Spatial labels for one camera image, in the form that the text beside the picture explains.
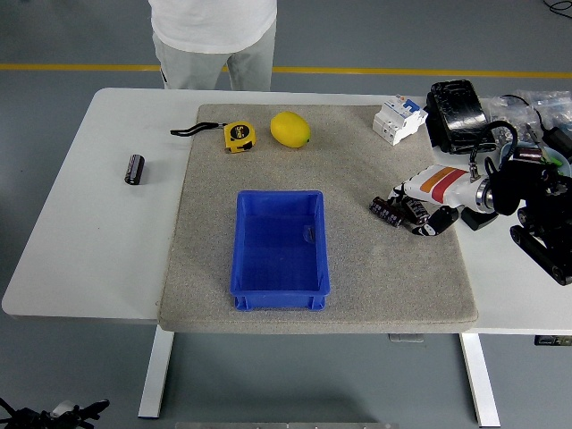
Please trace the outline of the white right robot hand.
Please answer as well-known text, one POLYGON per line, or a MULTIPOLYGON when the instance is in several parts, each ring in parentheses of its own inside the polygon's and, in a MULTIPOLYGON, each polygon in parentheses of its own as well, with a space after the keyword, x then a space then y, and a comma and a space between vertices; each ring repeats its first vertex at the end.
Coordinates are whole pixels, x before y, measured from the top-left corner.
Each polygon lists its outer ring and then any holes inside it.
POLYGON ((388 196, 386 220, 393 226, 407 221, 412 232, 436 236, 458 220, 460 207, 486 213, 486 179, 473 179, 459 168, 432 165, 394 187, 388 196))

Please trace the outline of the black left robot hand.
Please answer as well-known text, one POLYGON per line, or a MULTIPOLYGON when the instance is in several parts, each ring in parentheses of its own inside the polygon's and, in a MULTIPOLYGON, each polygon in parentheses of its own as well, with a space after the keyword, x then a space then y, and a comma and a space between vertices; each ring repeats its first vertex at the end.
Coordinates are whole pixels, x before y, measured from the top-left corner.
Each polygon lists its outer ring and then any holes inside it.
POLYGON ((94 428, 89 419, 98 420, 109 405, 109 400, 100 400, 81 408, 66 400, 51 412, 37 412, 30 408, 16 410, 1 399, 1 407, 9 415, 1 419, 1 424, 5 428, 94 428))

